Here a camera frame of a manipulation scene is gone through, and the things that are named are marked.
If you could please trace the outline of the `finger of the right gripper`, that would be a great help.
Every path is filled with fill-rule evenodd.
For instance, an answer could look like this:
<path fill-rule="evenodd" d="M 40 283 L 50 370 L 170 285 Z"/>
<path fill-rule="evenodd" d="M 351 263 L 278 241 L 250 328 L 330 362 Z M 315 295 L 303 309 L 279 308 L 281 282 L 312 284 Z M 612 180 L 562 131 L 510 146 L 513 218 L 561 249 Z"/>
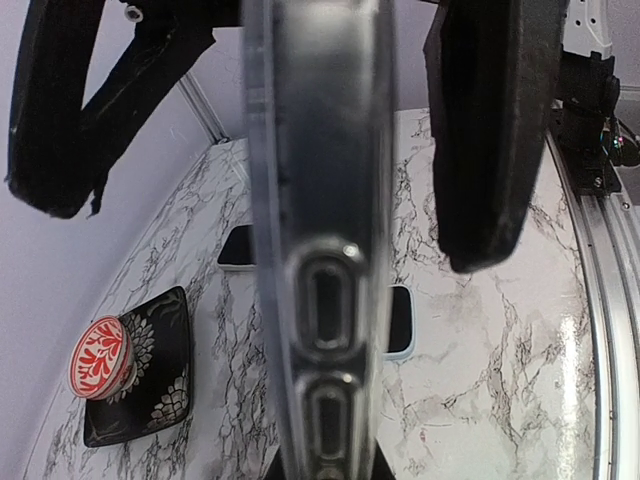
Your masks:
<path fill-rule="evenodd" d="M 462 274 L 516 248 L 562 52 L 564 1 L 442 1 L 426 38 L 438 244 Z"/>
<path fill-rule="evenodd" d="M 9 122 L 11 194 L 59 219 L 85 204 L 97 214 L 109 172 L 175 84 L 214 42 L 238 27 L 241 4 L 127 1 L 134 37 L 108 77 L 84 97 L 104 4 L 32 1 L 22 33 Z"/>

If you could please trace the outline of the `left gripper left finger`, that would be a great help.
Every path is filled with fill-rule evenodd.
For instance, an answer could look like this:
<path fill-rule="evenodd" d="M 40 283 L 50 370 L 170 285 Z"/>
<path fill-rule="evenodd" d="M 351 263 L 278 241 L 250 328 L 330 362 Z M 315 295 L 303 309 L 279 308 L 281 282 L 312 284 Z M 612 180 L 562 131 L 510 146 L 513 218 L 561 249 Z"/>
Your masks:
<path fill-rule="evenodd" d="M 280 450 L 276 451 L 266 473 L 263 476 L 263 480 L 285 480 L 285 472 L 282 465 Z"/>

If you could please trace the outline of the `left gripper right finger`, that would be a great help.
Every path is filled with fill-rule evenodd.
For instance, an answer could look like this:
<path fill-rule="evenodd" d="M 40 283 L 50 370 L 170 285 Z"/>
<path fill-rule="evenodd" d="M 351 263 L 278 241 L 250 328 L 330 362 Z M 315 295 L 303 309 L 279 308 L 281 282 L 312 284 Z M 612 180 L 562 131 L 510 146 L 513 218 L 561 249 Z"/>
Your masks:
<path fill-rule="evenodd" d="M 372 480 L 395 480 L 396 477 L 381 449 L 376 445 L 374 463 L 372 468 Z"/>

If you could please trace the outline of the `clear magsafe phone case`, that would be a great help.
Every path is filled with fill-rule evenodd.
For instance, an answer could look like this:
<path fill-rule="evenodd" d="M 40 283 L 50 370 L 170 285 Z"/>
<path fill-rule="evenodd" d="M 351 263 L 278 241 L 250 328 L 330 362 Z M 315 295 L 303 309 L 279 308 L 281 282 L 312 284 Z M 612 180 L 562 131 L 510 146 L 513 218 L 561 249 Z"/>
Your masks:
<path fill-rule="evenodd" d="M 394 15 L 389 1 L 274 1 L 289 479 L 369 479 L 391 317 Z"/>

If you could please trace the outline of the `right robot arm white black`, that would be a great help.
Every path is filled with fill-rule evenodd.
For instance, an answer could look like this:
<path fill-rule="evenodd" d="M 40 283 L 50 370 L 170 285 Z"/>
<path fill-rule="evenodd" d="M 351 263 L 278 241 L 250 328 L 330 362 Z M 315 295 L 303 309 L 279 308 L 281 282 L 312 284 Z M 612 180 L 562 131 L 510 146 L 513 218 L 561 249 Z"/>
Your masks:
<path fill-rule="evenodd" d="M 244 30 L 254 231 L 263 269 L 388 254 L 389 1 L 130 1 L 135 32 L 84 94 L 103 5 L 33 1 L 10 113 L 10 192 L 52 217 L 101 208 L 111 168 L 214 43 Z M 554 100 L 580 192 L 611 191 L 620 83 L 602 1 L 441 1 L 424 45 L 440 250 L 469 273 L 514 251 Z"/>

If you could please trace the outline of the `black square floral plate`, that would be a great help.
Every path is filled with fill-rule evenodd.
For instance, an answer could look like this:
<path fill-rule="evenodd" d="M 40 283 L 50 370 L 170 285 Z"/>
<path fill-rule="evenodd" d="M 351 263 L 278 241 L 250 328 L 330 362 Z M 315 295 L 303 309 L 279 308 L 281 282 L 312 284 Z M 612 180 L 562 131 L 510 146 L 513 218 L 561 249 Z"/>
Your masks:
<path fill-rule="evenodd" d="M 183 287 L 175 286 L 119 317 L 137 367 L 133 383 L 85 404 L 84 445 L 110 446 L 172 427 L 191 409 L 193 345 Z"/>

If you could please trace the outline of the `red white patterned bowl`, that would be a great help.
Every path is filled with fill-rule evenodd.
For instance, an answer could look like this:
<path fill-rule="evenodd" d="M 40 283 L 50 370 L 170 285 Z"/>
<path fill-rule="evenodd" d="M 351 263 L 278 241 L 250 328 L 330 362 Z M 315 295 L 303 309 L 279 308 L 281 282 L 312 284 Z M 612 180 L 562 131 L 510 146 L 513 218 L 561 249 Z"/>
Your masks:
<path fill-rule="evenodd" d="M 79 398 L 101 401 L 129 388 L 137 375 L 133 341 L 113 316 L 92 322 L 76 343 L 68 382 Z"/>

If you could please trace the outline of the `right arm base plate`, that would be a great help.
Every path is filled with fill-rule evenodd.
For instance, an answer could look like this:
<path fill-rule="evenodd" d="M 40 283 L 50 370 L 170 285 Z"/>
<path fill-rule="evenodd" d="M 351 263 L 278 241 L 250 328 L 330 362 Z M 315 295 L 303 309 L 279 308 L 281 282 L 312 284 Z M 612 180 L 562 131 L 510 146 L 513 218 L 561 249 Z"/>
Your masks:
<path fill-rule="evenodd" d="M 639 165 L 639 137 L 629 138 L 604 130 L 595 150 L 562 145 L 561 152 L 573 193 L 603 197 L 622 190 L 616 167 Z"/>

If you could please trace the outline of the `right aluminium frame post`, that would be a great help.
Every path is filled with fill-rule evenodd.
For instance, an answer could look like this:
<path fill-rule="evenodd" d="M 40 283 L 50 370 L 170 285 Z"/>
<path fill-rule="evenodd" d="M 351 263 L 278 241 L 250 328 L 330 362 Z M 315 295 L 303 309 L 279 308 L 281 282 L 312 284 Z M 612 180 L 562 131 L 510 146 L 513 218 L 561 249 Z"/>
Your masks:
<path fill-rule="evenodd" d="M 230 137 L 194 75 L 186 73 L 177 86 L 209 141 L 212 144 L 229 142 Z"/>

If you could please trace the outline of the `front aluminium rail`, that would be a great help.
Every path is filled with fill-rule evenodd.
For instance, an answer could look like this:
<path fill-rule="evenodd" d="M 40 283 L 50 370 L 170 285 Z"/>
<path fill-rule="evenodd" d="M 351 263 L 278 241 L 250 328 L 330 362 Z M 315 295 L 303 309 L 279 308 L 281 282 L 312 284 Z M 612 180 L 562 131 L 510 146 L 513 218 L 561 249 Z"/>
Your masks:
<path fill-rule="evenodd" d="M 625 190 L 577 195 L 554 139 L 582 261 L 595 364 L 595 479 L 639 477 L 639 217 Z"/>

